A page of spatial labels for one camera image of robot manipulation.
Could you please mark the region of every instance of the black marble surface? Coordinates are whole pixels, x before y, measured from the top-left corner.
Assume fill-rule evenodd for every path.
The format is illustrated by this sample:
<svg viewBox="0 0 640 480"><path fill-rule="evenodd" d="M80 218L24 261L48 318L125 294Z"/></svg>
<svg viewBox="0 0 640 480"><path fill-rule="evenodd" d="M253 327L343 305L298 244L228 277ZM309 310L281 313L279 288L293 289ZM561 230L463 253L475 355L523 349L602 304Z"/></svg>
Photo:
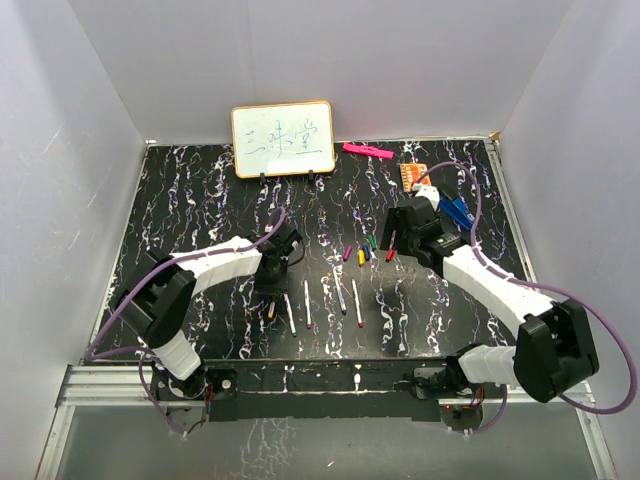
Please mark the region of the black marble surface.
<svg viewBox="0 0 640 480"><path fill-rule="evenodd" d="M184 330L206 359L323 359L442 356L470 342L512 343L510 333L468 294L448 285L412 258L385 263L383 252L359 267L357 255L347 263L348 245L378 242L387 208L408 197L402 190L398 164L434 165L455 160L478 177L483 195L479 226L487 256L523 277L522 266L501 203L484 143L478 141L369 142L393 150L393 160L338 154L335 172L305 176L240 180L229 145L165 146L147 151L144 169L117 262L111 292L133 269L140 252L153 245L166 252L184 252L215 245L242 231L264 228L269 213L283 206L302 233L306 257L289 270L291 303L298 337L286 315L267 318L268 302L253 292L252 278L237 278L196 296ZM432 175L436 185L457 188L475 206L471 182L455 169ZM450 229L456 229L449 222ZM297 252L291 259L297 258ZM332 268L337 267L347 304L342 315ZM355 278L364 328L358 328L351 292ZM305 323L302 281L311 295L313 327ZM110 309L105 311L103 322ZM116 323L99 351L132 345L133 332Z"/></svg>

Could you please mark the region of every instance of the white robotic arm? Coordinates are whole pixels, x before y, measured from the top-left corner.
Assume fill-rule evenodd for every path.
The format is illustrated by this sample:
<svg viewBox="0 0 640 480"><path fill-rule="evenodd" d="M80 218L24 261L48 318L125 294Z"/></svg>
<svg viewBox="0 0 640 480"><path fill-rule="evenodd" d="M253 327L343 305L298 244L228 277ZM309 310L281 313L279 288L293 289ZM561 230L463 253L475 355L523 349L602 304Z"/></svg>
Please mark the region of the white robotic arm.
<svg viewBox="0 0 640 480"><path fill-rule="evenodd" d="M459 234L443 231L436 215L439 202L435 187L418 185L415 197L389 210L381 249L416 257L469 292L511 331L516 345L465 347L425 384L440 391L485 382L520 385L536 400L548 402L596 373L598 357L584 308L510 283L511 275L492 262L482 265Z"/></svg>

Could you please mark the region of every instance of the white wall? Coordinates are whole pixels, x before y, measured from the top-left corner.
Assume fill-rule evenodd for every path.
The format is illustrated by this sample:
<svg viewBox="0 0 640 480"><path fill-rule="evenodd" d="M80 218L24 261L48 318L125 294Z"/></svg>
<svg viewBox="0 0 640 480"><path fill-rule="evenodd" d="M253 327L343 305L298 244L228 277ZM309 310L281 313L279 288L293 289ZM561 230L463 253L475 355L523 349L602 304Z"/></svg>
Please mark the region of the white wall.
<svg viewBox="0 0 640 480"><path fill-rule="evenodd" d="M143 141L64 0L0 2L0 478L33 478Z"/></svg>
<svg viewBox="0 0 640 480"><path fill-rule="evenodd" d="M591 299L640 360L640 3L577 0L503 133L509 191L538 276ZM629 375L595 328L600 406ZM640 470L640 402L600 417L620 478Z"/></svg>
<svg viewBox="0 0 640 480"><path fill-rule="evenodd" d="M70 0L133 121L226 142L238 105L324 99L337 139L502 130L570 0Z"/></svg>

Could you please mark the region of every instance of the white pen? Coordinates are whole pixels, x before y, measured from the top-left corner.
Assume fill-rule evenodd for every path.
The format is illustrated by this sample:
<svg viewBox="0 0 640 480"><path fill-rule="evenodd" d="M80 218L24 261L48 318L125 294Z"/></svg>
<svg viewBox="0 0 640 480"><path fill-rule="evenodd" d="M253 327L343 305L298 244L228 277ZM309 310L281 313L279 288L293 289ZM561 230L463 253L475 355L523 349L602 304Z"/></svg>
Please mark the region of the white pen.
<svg viewBox="0 0 640 480"><path fill-rule="evenodd" d="M364 323L362 322L362 315L360 315L360 299L358 298L358 288L356 287L356 281L351 279L351 286L353 287L353 298L356 301L356 315L358 316L358 326L362 328Z"/></svg>
<svg viewBox="0 0 640 480"><path fill-rule="evenodd" d="M293 323L293 311L291 310L291 303L289 302L289 295L287 295L286 293L284 294L284 303L287 304L287 315L289 315L289 325L291 326L291 334L294 337L297 337L298 333L296 332L296 324Z"/></svg>
<svg viewBox="0 0 640 480"><path fill-rule="evenodd" d="M338 300L340 300L340 310L342 310L342 314L347 314L347 306L344 303L344 297L342 296L342 290L340 289L340 281L338 280L338 272L336 269L333 269L333 279L336 281L336 290L338 291Z"/></svg>
<svg viewBox="0 0 640 480"><path fill-rule="evenodd" d="M304 306L307 309L307 328L311 328L311 306L309 305L309 282L304 281Z"/></svg>

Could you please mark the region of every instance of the blue marker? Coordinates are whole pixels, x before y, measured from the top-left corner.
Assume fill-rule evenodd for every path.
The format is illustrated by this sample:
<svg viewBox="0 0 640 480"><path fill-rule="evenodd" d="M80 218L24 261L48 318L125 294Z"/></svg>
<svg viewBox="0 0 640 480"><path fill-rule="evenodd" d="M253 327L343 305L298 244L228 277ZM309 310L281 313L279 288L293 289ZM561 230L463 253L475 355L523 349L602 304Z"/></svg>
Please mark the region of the blue marker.
<svg viewBox="0 0 640 480"><path fill-rule="evenodd" d="M364 258L365 260L368 262L369 260L371 260L371 250L369 249L369 245L364 244L362 246L362 251L364 252Z"/></svg>

